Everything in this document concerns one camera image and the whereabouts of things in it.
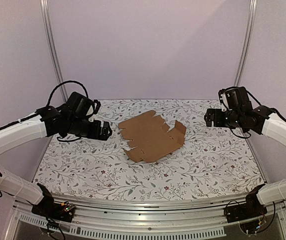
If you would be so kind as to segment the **brown cardboard box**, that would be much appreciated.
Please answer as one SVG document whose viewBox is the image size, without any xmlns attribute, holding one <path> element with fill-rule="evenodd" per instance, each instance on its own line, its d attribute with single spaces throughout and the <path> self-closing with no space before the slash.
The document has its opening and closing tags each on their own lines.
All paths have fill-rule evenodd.
<svg viewBox="0 0 286 240">
<path fill-rule="evenodd" d="M 179 121 L 170 128 L 154 110 L 122 121 L 118 124 L 130 150 L 124 150 L 134 162 L 153 163 L 184 145 L 187 128 Z"/>
</svg>

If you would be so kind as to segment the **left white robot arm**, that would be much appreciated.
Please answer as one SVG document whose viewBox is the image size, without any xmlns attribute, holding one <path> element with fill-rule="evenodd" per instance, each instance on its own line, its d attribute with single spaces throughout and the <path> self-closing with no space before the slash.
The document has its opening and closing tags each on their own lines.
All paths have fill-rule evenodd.
<svg viewBox="0 0 286 240">
<path fill-rule="evenodd" d="M 59 107 L 49 104 L 30 115 L 0 127 L 0 155 L 36 139 L 59 135 L 106 141 L 112 135 L 109 122 L 89 118 L 100 109 L 98 100 L 73 92 Z M 46 216 L 57 213 L 51 193 L 40 184 L 28 182 L 0 166 L 0 191 L 37 205 Z"/>
</svg>

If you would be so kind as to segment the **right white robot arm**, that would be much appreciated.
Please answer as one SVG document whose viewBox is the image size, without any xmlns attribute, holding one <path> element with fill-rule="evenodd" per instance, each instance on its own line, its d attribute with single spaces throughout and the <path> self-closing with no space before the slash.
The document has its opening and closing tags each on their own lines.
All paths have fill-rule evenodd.
<svg viewBox="0 0 286 240">
<path fill-rule="evenodd" d="M 256 108 L 251 100 L 254 96 L 245 87 L 229 87 L 218 93 L 223 108 L 209 108 L 204 115 L 208 127 L 240 128 L 243 133 L 255 132 L 271 138 L 286 147 L 286 119 L 275 108 L 261 103 Z M 256 187 L 246 196 L 241 214 L 252 218 L 261 206 L 286 201 L 286 178 L 275 183 Z"/>
</svg>

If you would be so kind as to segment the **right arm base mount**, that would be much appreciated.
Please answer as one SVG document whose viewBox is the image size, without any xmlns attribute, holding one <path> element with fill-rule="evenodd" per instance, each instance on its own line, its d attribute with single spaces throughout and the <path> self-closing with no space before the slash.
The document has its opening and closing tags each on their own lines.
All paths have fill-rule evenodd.
<svg viewBox="0 0 286 240">
<path fill-rule="evenodd" d="M 235 202 L 235 205 L 230 205 L 231 203 L 226 205 L 224 208 L 224 216 L 227 218 L 228 223 L 259 217 L 267 213 L 267 208 L 259 202 L 257 197 L 258 191 L 264 185 L 265 184 L 258 185 L 251 190 L 245 197 L 245 203 L 238 203 L 233 200 L 231 202 Z"/>
</svg>

